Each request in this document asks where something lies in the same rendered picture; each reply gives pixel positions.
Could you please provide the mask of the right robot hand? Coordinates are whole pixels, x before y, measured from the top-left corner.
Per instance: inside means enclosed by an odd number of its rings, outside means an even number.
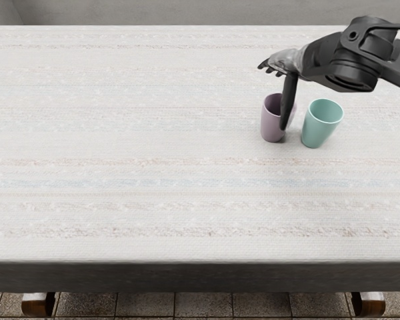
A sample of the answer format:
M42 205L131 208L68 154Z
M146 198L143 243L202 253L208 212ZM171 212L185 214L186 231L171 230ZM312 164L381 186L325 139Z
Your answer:
M276 77L285 76L280 106L281 118L279 120L279 128L282 131L286 130L294 106L298 79L302 76L303 56L306 48L307 46L300 49L278 51L257 66L258 69L266 68L266 73L275 71Z

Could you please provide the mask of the mint green cup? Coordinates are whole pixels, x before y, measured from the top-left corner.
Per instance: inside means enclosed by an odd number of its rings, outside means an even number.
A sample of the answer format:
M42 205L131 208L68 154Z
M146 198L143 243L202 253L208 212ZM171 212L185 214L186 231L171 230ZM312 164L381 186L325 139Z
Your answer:
M305 114L301 131L301 142L309 148L316 149L336 130L344 117L340 104L330 99L312 101Z

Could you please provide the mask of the lilac cup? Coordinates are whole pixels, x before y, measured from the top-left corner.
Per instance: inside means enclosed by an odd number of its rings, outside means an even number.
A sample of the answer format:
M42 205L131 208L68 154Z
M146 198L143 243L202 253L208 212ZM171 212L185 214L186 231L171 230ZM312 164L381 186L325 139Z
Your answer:
M264 99L261 108L261 136L270 143L277 143L285 136L285 130L281 130L279 126L281 98L281 93L270 94Z

